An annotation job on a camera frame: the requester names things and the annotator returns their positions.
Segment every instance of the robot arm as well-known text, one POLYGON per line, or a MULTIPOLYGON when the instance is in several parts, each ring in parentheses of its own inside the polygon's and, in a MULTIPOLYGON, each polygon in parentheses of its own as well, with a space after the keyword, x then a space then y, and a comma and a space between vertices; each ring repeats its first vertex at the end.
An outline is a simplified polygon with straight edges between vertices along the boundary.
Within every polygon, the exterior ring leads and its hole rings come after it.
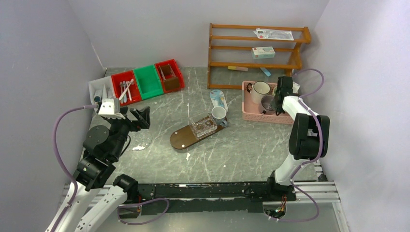
POLYGON ((127 107, 119 108, 118 99, 103 99, 99 102, 97 113, 108 121, 111 127, 108 129, 106 126, 98 125, 88 131, 87 138, 83 142, 85 148, 83 158, 74 172, 78 185, 77 194, 72 204, 68 205, 68 201, 74 194, 74 184, 71 183, 63 204, 46 232, 96 231, 120 204, 126 200, 128 203, 136 201, 135 197, 139 196, 138 182, 129 176, 121 175, 116 178, 114 186, 109 190, 109 195, 104 196, 84 215, 91 201, 114 171, 113 163, 117 162, 122 155, 128 133, 149 129, 149 107, 142 111, 131 109, 130 112, 136 120, 128 119, 127 111, 127 107))
POLYGON ((274 183, 278 188, 290 186, 291 175, 295 169, 303 162, 314 159, 319 152, 318 128, 309 111, 318 118, 322 128, 323 150, 321 157, 326 155, 329 138, 329 117, 318 115, 310 110, 303 103, 303 100, 292 92, 292 86, 291 77, 279 77, 275 100, 271 103, 271 107, 275 109, 277 115, 288 113, 294 120, 289 138, 289 155, 270 177, 274 177, 274 183))

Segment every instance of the white cup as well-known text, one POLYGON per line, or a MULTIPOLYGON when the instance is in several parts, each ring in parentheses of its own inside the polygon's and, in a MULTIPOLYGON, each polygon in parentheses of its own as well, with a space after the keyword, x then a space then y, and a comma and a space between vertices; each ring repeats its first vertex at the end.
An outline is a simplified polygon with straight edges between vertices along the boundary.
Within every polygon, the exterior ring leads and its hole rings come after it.
POLYGON ((276 90, 277 90, 277 86, 275 86, 274 88, 273 88, 273 91, 272 91, 272 96, 275 96, 276 95, 276 90))
POLYGON ((221 125, 223 127, 228 126, 228 122, 225 120, 226 117, 226 110, 223 107, 217 106, 214 107, 211 111, 212 117, 214 118, 217 125, 221 125))
POLYGON ((262 98, 269 93, 270 86, 263 81, 257 81, 254 84, 249 83, 246 90, 250 93, 252 102, 255 104, 261 103, 262 98))

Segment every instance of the metal cup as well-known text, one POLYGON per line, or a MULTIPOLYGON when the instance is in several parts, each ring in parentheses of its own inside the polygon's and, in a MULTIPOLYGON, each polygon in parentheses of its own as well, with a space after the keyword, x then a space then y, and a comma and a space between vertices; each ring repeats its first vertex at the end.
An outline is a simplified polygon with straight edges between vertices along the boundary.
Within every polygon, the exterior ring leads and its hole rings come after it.
POLYGON ((259 113, 263 115, 272 115, 275 113, 275 109, 270 107, 270 103, 274 101, 275 96, 272 95, 265 95, 261 99, 261 103, 259 104, 259 113))

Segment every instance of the white wall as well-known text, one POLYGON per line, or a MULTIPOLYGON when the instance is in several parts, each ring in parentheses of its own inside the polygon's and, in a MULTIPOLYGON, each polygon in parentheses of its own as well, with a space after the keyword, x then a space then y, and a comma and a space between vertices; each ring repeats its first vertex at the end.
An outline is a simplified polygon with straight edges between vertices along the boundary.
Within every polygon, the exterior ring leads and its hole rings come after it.
MULTIPOLYGON (((87 81, 103 76, 66 0, 0 1, 0 230, 44 231, 67 180, 51 130, 64 111, 89 103, 87 81)), ((58 145, 74 171, 91 112, 67 116, 58 145)))
POLYGON ((329 0, 69 0, 103 66, 206 66, 209 23, 314 28, 329 0))
MULTIPOLYGON (((353 232, 410 231, 408 1, 330 0, 304 51, 326 82, 308 103, 331 119, 324 171, 353 232)), ((303 92, 319 82, 298 78, 303 92)))

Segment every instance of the pink basket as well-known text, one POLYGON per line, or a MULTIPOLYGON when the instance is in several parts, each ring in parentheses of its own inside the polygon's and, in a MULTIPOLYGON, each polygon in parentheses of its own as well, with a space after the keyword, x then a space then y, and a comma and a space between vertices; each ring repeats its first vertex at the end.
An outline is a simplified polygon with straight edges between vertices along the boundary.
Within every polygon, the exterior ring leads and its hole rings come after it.
MULTIPOLYGON (((293 119, 287 113, 280 114, 279 116, 273 115, 263 115, 259 113, 259 105, 252 102, 250 93, 246 91, 246 86, 248 83, 255 83, 255 81, 244 81, 242 82, 242 119, 258 122, 272 122, 272 123, 282 123, 282 124, 293 124, 293 119)), ((277 86, 275 83, 268 83, 271 88, 271 92, 274 87, 277 86)))

